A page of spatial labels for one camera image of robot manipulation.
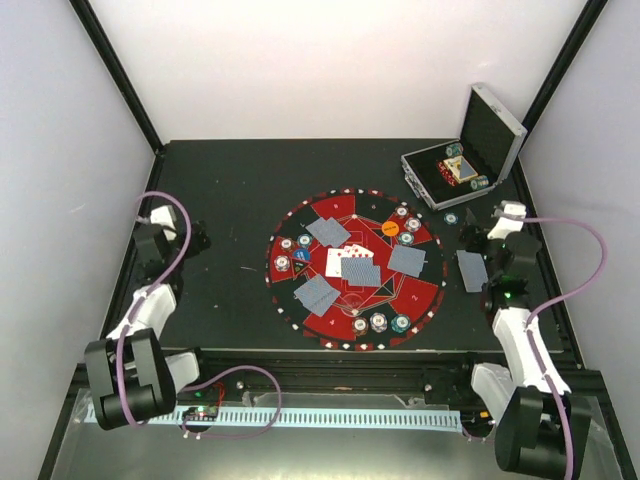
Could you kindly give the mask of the brown chip stack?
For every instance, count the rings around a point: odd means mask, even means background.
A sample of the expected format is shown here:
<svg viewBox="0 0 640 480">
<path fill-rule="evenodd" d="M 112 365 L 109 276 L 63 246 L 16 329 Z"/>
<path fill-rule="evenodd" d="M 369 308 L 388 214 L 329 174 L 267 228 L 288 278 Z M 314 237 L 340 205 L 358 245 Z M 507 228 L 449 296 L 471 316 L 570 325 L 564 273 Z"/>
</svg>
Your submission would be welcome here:
<svg viewBox="0 0 640 480">
<path fill-rule="evenodd" d="M 284 238 L 280 241 L 280 247 L 285 252 L 290 252 L 294 248 L 294 242 L 290 238 Z"/>
<path fill-rule="evenodd" d="M 398 218 L 406 218 L 409 215 L 409 210 L 405 206 L 398 206 L 395 209 L 395 215 Z"/>
</svg>

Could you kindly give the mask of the blue playing card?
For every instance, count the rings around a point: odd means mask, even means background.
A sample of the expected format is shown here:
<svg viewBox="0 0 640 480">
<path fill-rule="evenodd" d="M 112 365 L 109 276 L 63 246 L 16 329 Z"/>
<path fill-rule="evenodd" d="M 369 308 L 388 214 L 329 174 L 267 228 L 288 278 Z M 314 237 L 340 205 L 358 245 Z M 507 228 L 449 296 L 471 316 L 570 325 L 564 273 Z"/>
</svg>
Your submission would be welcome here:
<svg viewBox="0 0 640 480">
<path fill-rule="evenodd" d="M 318 317 L 324 316 L 339 296 L 340 291 L 320 274 L 307 280 L 294 291 L 294 297 Z"/>
<path fill-rule="evenodd" d="M 425 261 L 426 252 L 424 250 L 396 245 L 389 257 L 387 268 L 391 271 L 417 278 L 424 268 Z"/>
<path fill-rule="evenodd" d="M 351 233 L 341 224 L 326 222 L 322 234 L 322 244 L 326 247 L 340 248 L 350 237 Z"/>
<path fill-rule="evenodd" d="M 318 240 L 321 238 L 324 240 L 331 239 L 339 233 L 340 228 L 340 224 L 333 217 L 328 219 L 318 218 L 306 226 L 306 230 Z"/>
</svg>

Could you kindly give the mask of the orange big blind button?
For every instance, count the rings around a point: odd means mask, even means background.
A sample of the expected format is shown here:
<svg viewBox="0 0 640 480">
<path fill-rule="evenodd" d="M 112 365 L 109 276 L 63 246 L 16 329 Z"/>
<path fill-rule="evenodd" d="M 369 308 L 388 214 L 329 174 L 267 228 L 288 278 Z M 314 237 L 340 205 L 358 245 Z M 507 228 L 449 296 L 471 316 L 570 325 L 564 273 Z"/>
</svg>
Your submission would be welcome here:
<svg viewBox="0 0 640 480">
<path fill-rule="evenodd" d="M 395 221 L 388 220 L 382 224 L 381 232 L 387 237 L 395 237 L 400 232 L 400 227 Z"/>
</svg>

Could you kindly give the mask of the black triangular marker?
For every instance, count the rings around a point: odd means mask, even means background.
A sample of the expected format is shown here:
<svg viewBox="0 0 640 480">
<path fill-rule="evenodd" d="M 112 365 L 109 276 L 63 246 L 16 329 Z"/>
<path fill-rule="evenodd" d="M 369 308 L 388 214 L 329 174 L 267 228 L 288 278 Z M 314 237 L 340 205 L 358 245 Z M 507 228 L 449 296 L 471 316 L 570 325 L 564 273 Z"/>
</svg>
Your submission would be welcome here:
<svg viewBox="0 0 640 480">
<path fill-rule="evenodd" d="M 297 258 L 290 259 L 290 272 L 293 279 L 296 279 L 300 275 L 303 275 L 311 266 L 310 261 L 305 261 Z"/>
</svg>

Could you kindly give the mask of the blue small blind button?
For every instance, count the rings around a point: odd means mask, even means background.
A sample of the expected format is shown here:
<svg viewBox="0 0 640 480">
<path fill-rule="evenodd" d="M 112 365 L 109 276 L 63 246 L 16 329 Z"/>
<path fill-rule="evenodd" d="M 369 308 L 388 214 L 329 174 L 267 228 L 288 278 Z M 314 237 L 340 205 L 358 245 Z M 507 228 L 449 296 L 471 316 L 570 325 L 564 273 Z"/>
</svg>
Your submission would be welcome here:
<svg viewBox="0 0 640 480">
<path fill-rule="evenodd" d="M 311 262 L 311 254 L 306 248 L 298 248 L 292 253 L 292 257 L 296 260 L 310 263 Z"/>
</svg>

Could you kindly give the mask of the clear round dealer button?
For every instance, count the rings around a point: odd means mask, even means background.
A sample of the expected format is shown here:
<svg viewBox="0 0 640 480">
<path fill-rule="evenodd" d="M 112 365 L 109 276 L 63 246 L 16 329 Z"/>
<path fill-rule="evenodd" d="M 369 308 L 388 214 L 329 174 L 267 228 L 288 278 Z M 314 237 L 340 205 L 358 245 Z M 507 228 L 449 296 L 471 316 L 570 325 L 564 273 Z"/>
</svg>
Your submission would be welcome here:
<svg viewBox="0 0 640 480">
<path fill-rule="evenodd" d="M 364 299 L 356 293 L 348 293 L 341 297 L 343 312 L 350 317 L 357 317 L 360 314 Z"/>
</svg>

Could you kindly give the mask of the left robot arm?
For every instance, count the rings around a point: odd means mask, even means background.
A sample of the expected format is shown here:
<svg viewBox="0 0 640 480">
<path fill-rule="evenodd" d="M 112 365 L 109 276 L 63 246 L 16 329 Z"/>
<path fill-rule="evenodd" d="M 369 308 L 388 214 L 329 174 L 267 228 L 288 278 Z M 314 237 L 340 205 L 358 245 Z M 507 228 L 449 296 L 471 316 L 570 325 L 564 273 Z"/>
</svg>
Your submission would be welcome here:
<svg viewBox="0 0 640 480">
<path fill-rule="evenodd" d="M 206 224 L 191 231 L 159 224 L 134 230 L 138 288 L 118 326 L 85 349 L 85 365 L 98 424 L 104 430 L 142 424 L 172 412 L 180 390 L 193 399 L 214 388 L 213 372 L 193 350 L 166 356 L 159 337 L 176 310 L 184 262 L 211 246 Z"/>
</svg>

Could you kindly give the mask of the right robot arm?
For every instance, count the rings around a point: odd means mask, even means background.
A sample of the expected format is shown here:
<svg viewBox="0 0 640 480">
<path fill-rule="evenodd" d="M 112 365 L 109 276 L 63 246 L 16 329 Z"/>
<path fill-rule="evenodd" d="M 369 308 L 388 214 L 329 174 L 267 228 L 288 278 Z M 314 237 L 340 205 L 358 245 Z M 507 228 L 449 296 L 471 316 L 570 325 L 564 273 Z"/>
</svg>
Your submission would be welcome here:
<svg viewBox="0 0 640 480">
<path fill-rule="evenodd" d="M 531 306 L 528 275 L 541 243 L 523 230 L 527 208 L 503 201 L 494 224 L 480 225 L 473 214 L 465 221 L 457 254 L 463 278 L 470 269 L 486 273 L 479 282 L 481 309 L 498 339 L 504 365 L 478 363 L 454 379 L 457 396 L 481 399 L 495 422 L 494 452 L 506 472 L 545 479 L 580 475 L 591 415 L 588 402 L 574 394 L 554 366 Z"/>
</svg>

